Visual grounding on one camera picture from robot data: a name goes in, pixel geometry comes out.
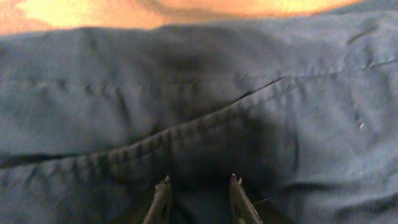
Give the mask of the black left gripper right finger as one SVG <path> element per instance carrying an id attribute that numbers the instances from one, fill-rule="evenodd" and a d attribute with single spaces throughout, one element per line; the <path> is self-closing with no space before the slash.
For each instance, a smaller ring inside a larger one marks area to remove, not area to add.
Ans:
<path id="1" fill-rule="evenodd" d="M 242 177 L 232 173 L 229 181 L 229 204 L 233 224 L 294 224 L 267 199 L 250 197 Z"/>

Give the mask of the dark teal blue shorts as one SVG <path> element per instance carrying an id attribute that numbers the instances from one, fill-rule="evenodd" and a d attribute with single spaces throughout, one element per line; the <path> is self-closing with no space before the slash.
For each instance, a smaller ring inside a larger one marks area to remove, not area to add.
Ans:
<path id="1" fill-rule="evenodd" d="M 397 2 L 1 37 L 1 222 L 397 222 Z"/>

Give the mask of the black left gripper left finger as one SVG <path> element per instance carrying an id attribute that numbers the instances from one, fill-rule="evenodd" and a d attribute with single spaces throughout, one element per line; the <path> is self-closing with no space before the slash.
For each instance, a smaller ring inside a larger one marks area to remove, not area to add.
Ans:
<path id="1" fill-rule="evenodd" d="M 154 187 L 153 200 L 142 221 L 142 224 L 169 224 L 173 197 L 171 180 L 165 176 Z"/>

